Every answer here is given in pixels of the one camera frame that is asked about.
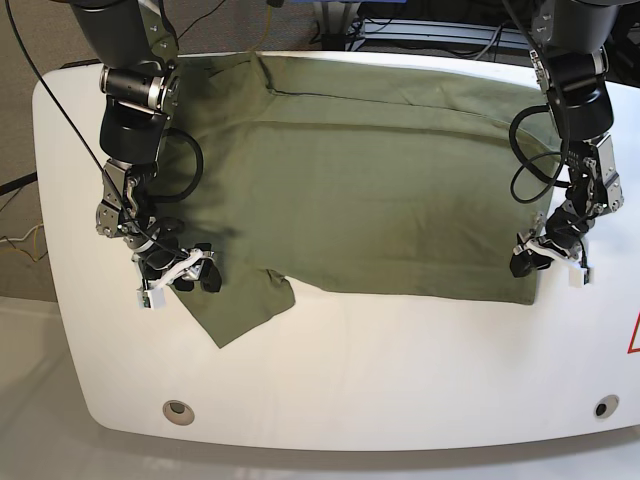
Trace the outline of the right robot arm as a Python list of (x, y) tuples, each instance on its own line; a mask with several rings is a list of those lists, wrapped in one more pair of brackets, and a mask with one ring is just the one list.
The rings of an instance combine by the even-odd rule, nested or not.
[[(182, 292), (195, 287), (219, 292), (222, 278), (211, 245), (181, 247), (183, 221), (157, 214), (159, 205), (187, 199), (204, 173), (199, 144), (170, 124), (180, 83), (179, 43), (163, 2), (73, 1), (70, 7), (103, 65), (99, 88), (106, 107), (100, 147), (108, 159), (101, 173), (97, 232), (126, 242), (145, 297), (164, 284)], [(195, 172), (182, 191), (152, 194), (148, 187), (159, 173), (158, 156), (167, 139), (191, 148)]]

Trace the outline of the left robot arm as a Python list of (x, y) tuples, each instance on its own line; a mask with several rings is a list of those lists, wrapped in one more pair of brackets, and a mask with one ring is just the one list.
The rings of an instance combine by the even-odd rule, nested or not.
[[(610, 62), (605, 42), (611, 33), (620, 1), (537, 1), (524, 26), (511, 3), (504, 4), (530, 46), (530, 58), (543, 105), (528, 107), (512, 120), (509, 142), (520, 163), (545, 185), (561, 188), (564, 202), (549, 218), (538, 216), (516, 237), (510, 261), (514, 277), (544, 270), (553, 261), (578, 275), (578, 283), (592, 280), (585, 235), (595, 220), (618, 211), (624, 203), (616, 169), (610, 129), (614, 113), (606, 88)], [(527, 157), (516, 138), (522, 121), (549, 113), (560, 139), (558, 165), (546, 174)]]

